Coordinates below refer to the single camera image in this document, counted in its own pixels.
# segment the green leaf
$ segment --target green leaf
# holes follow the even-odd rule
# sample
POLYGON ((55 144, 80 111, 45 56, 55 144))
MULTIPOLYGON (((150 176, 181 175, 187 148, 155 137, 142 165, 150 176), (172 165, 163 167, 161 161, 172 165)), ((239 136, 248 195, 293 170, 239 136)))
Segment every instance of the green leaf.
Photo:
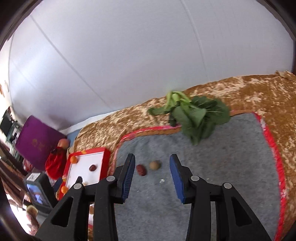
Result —
POLYGON ((172 116, 176 119, 177 122, 179 122, 182 125, 182 127, 183 126, 185 126, 186 128, 193 127, 191 120, 185 114, 181 106, 177 106, 176 108, 173 109, 172 116))
POLYGON ((217 101, 213 100, 213 99, 209 99, 205 96, 195 96, 192 99, 192 103, 196 106, 199 107, 201 109, 203 108, 211 108, 217 105, 217 101))
POLYGON ((189 106, 193 109, 199 109, 196 105, 192 104, 192 103, 189 103, 189 106))
POLYGON ((172 92, 168 92, 167 95, 166 95, 166 97, 167 97, 167 103, 165 105, 165 109, 169 109, 170 104, 171 104, 172 92))
POLYGON ((222 102, 222 100, 215 99, 215 101, 217 101, 217 105, 220 106, 224 111, 229 112, 229 107, 224 102, 222 102))
POLYGON ((182 107, 183 111, 185 111, 185 113, 188 115, 190 112, 190 103, 181 102, 180 106, 182 107))
POLYGON ((202 126, 202 138, 208 138, 214 131, 216 124, 210 120, 205 121, 202 126))
POLYGON ((187 136, 193 145, 197 145, 200 142, 201 135, 196 127, 183 127, 181 128, 182 133, 187 136))
POLYGON ((174 102, 174 100, 171 98, 171 99, 170 99, 170 103, 169 103, 169 108, 171 108, 171 107, 173 107, 173 106, 175 106, 175 102, 174 102))
POLYGON ((185 95, 182 91, 173 91, 173 93, 178 94, 179 96, 181 96, 182 98, 188 100, 189 102, 191 101, 187 95, 185 95))
POLYGON ((159 107, 159 108, 152 107, 152 108, 148 109, 148 113, 150 115, 162 115, 162 114, 167 114, 168 111, 166 111, 165 107, 162 106, 162 107, 159 107))
POLYGON ((184 102, 184 103, 190 103, 191 101, 189 101, 189 100, 187 100, 187 99, 184 99, 184 98, 180 98, 180 100, 182 101, 182 102, 184 102))
POLYGON ((224 124, 230 120, 229 108, 226 105, 214 106, 207 111, 207 117, 217 125, 224 124))
POLYGON ((176 93, 172 94, 172 99, 174 100, 175 103, 178 102, 178 101, 180 101, 180 97, 176 93))
POLYGON ((210 100, 204 103, 201 103, 198 105, 199 108, 211 108, 217 105, 217 101, 215 100, 210 100))
POLYGON ((173 117, 172 113, 170 113, 169 117, 168 117, 168 122, 170 123, 170 126, 175 127, 176 126, 176 120, 173 117))
POLYGON ((198 127, 205 117, 206 109, 190 109, 188 115, 196 127, 198 127))
POLYGON ((191 102, 192 102, 193 104, 195 104, 195 103, 198 104, 199 99, 200 99, 199 96, 194 96, 194 97, 191 99, 191 102))

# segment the purple box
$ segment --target purple box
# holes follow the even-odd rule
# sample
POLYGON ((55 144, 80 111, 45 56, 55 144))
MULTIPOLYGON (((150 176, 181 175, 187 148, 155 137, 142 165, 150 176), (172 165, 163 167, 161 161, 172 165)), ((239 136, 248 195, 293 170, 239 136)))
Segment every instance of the purple box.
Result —
POLYGON ((15 149, 34 167, 44 171, 51 150, 63 138, 66 138, 64 134, 31 115, 20 132, 15 149))

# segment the metal screw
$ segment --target metal screw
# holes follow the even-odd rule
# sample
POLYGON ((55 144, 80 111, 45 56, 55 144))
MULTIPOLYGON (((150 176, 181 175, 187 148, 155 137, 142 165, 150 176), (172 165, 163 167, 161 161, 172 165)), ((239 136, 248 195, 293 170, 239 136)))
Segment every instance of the metal screw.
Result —
POLYGON ((113 182, 113 181, 115 180, 115 177, 114 177, 114 176, 108 176, 108 177, 106 178, 106 180, 107 180, 108 182, 113 182))
POLYGON ((200 179, 199 176, 191 176, 191 180, 197 182, 200 179))
POLYGON ((232 188, 232 185, 230 183, 224 183, 224 187, 230 189, 232 188))
POLYGON ((79 189, 79 188, 81 188, 81 187, 82 187, 81 183, 76 183, 76 184, 74 185, 74 189, 79 189))

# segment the blue gripper pad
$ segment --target blue gripper pad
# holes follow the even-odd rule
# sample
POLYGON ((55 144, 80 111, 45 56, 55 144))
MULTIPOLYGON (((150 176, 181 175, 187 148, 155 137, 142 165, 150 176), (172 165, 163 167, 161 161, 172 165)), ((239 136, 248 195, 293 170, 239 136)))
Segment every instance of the blue gripper pad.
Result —
POLYGON ((184 185, 180 176, 180 172, 172 156, 170 157, 170 173, 172 174, 177 197, 184 204, 185 202, 184 185))
POLYGON ((126 176, 122 183, 122 195, 121 198, 125 201, 128 198, 129 190, 131 188, 131 181, 133 179, 133 173, 135 171, 136 160, 135 156, 131 157, 131 161, 128 165, 128 169, 126 171, 126 176))

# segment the golden patterned blanket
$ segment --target golden patterned blanket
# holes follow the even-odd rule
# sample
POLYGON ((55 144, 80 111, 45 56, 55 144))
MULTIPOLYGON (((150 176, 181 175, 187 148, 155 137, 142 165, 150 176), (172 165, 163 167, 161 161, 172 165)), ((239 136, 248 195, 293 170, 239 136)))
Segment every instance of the golden patterned blanket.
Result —
MULTIPOLYGON (((191 87, 184 93, 188 96, 218 97, 234 110, 232 114, 236 113, 235 110, 247 110, 264 117, 277 143, 284 167, 286 188, 283 195, 286 196, 287 205, 282 235, 286 234, 296 218, 296 76, 285 71, 271 75, 231 77, 191 87)), ((154 98, 85 126, 75 139, 74 151, 107 147, 111 151, 110 164, 114 167, 114 153, 124 135, 143 128, 168 125, 166 115, 147 114, 148 108, 162 106, 165 102, 165 97, 154 98)), ((149 134, 169 134, 179 130, 154 130, 149 134)))

